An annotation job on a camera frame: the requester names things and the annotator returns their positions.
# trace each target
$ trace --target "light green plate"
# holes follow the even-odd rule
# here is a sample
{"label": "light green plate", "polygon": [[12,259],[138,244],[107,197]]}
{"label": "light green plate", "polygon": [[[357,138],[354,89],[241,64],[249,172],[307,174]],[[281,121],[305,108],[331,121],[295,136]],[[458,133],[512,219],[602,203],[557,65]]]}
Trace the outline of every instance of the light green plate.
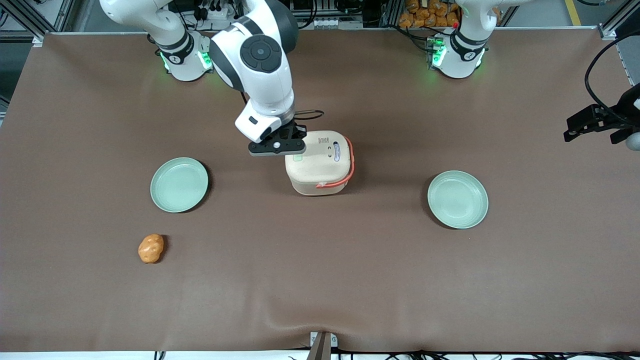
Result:
{"label": "light green plate", "polygon": [[457,170],[436,176],[429,185],[427,200],[438,220],[456,229],[480,224],[489,210],[484,186],[472,175]]}
{"label": "light green plate", "polygon": [[208,185],[209,176],[198,160],[175,158],[164,163],[151,179],[151,199],[162,210],[181,213],[202,200]]}

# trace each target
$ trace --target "red handle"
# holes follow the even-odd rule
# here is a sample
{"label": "red handle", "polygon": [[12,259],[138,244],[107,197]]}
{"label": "red handle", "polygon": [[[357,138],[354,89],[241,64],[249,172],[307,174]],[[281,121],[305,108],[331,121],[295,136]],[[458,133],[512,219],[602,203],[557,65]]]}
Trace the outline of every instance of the red handle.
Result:
{"label": "red handle", "polygon": [[328,183],[324,185],[318,184],[316,185],[316,189],[335,188],[336,186],[340,186],[346,183],[347,181],[349,181],[349,179],[351,179],[351,176],[353,176],[353,171],[356,169],[356,163],[353,157],[353,145],[351,144],[351,140],[349,140],[348,137],[345,136],[344,138],[347,140],[347,143],[349,144],[349,155],[351,156],[351,171],[349,171],[349,174],[344,179],[336,183]]}

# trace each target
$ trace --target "beige rice cooker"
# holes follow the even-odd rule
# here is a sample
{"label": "beige rice cooker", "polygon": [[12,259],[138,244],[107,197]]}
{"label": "beige rice cooker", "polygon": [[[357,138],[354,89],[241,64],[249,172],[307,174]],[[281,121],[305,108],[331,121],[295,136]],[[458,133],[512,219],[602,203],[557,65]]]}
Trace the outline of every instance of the beige rice cooker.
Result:
{"label": "beige rice cooker", "polygon": [[353,175],[353,148],[335,131],[309,131],[303,154],[286,155],[287,175],[302,195],[319,196],[340,192]]}

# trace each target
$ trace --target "brown tablecloth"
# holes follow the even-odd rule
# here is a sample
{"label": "brown tablecloth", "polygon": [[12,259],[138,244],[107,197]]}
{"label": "brown tablecloth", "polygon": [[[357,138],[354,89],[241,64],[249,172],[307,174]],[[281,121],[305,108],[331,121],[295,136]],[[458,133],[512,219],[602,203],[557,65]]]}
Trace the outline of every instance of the brown tablecloth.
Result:
{"label": "brown tablecloth", "polygon": [[[47,36],[0,128],[0,350],[632,350],[640,344],[640,157],[605,134],[564,143],[591,103],[595,30],[496,31],[468,79],[428,71],[392,31],[310,31],[290,54],[310,130],[350,137],[339,195],[298,195],[249,156],[240,95],[180,83],[144,36]],[[593,71],[629,88],[615,51]],[[165,161],[206,164],[196,210],[154,206]],[[433,220],[444,170],[490,197],[479,226]],[[168,235],[159,264],[136,250]]]}

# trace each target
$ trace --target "plate rim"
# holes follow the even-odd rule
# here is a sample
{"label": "plate rim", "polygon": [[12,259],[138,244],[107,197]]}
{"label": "plate rim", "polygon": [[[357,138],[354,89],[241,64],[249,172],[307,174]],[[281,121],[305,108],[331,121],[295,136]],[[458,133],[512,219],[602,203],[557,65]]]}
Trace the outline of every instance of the plate rim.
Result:
{"label": "plate rim", "polygon": [[[431,194],[433,194],[433,187],[434,184],[436,183],[436,181],[442,180],[443,177],[446,177],[446,175],[451,175],[451,174],[464,174],[466,176],[471,177],[472,179],[475,179],[477,181],[477,183],[480,185],[479,190],[481,192],[481,195],[483,195],[482,197],[486,200],[486,207],[484,209],[484,213],[482,214],[482,216],[479,218],[479,220],[477,222],[472,223],[472,225],[470,226],[454,226],[450,223],[447,223],[446,221],[442,220],[436,211],[433,210],[433,206],[431,205]],[[478,180],[478,178],[476,178],[475,176],[469,174],[468,172],[462,171],[462,170],[447,170],[444,172],[439,173],[438,175],[436,175],[436,177],[433,178],[433,180],[431,180],[431,182],[429,183],[429,188],[427,189],[427,203],[429,204],[429,209],[431,210],[431,213],[433,214],[433,216],[435,216],[441,223],[445,224],[446,226],[452,227],[453,229],[470,229],[474,226],[477,226],[478,224],[480,224],[484,218],[486,217],[486,214],[489,212],[489,194],[487,194],[486,189],[484,188],[484,185],[482,184],[482,182],[480,180]]]}
{"label": "plate rim", "polygon": [[[190,206],[190,207],[188,207],[188,208],[186,208],[186,209],[177,210],[177,211],[169,210],[169,209],[167,209],[167,208],[164,208],[164,207],[160,206],[160,205],[158,204],[158,201],[156,201],[156,196],[154,195],[154,183],[155,183],[155,181],[157,180],[157,177],[159,177],[160,170],[162,170],[165,166],[167,166],[167,164],[169,164],[169,163],[171,163],[171,162],[173,162],[173,161],[183,161],[183,164],[186,164],[186,165],[194,165],[194,166],[196,166],[196,167],[200,167],[200,169],[201,169],[202,171],[204,171],[204,173],[205,173],[205,174],[207,174],[206,182],[205,182],[205,190],[204,190],[204,192],[202,193],[202,196],[198,199],[198,201],[197,201],[195,204],[193,204],[192,206]],[[155,204],[155,205],[156,205],[160,210],[162,210],[162,211],[166,211],[167,213],[173,213],[173,214],[176,214],[176,213],[183,213],[183,212],[185,212],[185,211],[187,211],[187,210],[193,209],[196,205],[198,205],[198,204],[200,203],[200,201],[202,201],[202,199],[204,199],[205,195],[207,195],[207,189],[208,189],[208,188],[209,188],[209,173],[207,172],[207,169],[204,167],[204,165],[203,165],[199,160],[197,160],[197,159],[189,158],[189,157],[187,157],[187,156],[181,156],[181,157],[179,157],[179,158],[173,158],[173,159],[167,160],[167,161],[165,161],[162,165],[160,165],[160,167],[158,167],[158,169],[156,170],[156,172],[154,172],[154,175],[151,177],[151,183],[149,184],[149,193],[150,193],[150,195],[151,195],[151,200],[154,202],[154,204]]]}

